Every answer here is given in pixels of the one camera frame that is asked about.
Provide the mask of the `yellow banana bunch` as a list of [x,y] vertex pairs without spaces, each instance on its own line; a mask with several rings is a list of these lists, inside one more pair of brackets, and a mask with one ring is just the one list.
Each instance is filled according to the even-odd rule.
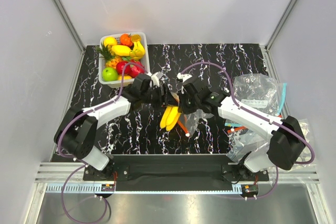
[[160,121],[160,128],[170,131],[175,127],[180,118],[181,112],[177,106],[167,106]]

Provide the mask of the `clear bag orange zipper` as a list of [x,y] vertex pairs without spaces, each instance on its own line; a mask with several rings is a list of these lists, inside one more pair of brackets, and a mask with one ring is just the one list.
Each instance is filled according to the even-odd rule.
[[212,114],[204,113],[201,109],[197,109],[191,114],[186,115],[182,113],[177,121],[177,125],[183,130],[186,137],[190,137],[196,131],[200,119],[203,120],[212,117]]

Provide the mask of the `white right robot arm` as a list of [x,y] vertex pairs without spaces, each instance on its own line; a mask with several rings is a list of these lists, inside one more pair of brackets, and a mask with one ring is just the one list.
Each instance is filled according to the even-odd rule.
[[248,152],[238,167],[239,176],[250,180],[264,168],[277,166],[291,170],[306,147],[299,121],[292,116],[285,119],[268,115],[235,100],[225,91],[212,92],[197,76],[178,74],[182,88],[178,92],[180,110],[191,114],[197,110],[229,119],[257,133],[266,146]]

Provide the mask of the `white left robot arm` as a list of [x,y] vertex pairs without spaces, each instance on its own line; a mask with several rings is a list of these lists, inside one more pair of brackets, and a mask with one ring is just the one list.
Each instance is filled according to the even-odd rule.
[[69,157],[95,168],[99,178],[109,179],[113,175],[111,158],[94,145],[97,129],[142,104],[154,108],[178,105],[178,95],[171,92],[166,83],[160,84],[158,75],[158,72],[152,76],[138,75],[132,84],[107,102],[85,109],[69,108],[54,137],[58,150],[65,150]]

